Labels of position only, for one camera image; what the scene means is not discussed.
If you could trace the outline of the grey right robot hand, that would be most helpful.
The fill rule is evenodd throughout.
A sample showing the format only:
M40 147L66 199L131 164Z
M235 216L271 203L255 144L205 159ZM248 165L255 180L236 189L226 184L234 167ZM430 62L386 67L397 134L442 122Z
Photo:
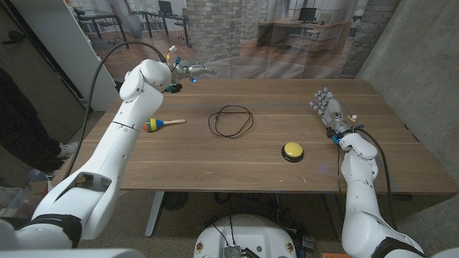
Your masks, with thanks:
M335 138L340 141L345 135L352 133L351 127L342 114L340 102L327 86L315 93L314 97L316 103L309 102L309 105L318 113L325 125L327 138Z

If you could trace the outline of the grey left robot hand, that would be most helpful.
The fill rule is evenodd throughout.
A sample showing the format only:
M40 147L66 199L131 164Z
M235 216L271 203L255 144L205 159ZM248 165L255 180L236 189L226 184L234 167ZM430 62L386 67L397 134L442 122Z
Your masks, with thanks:
M170 64L169 68L171 69L170 85L176 85L182 79L190 79L192 82L196 82L196 77L203 74L217 74L216 70L211 67L207 67L204 64L192 64L189 66Z

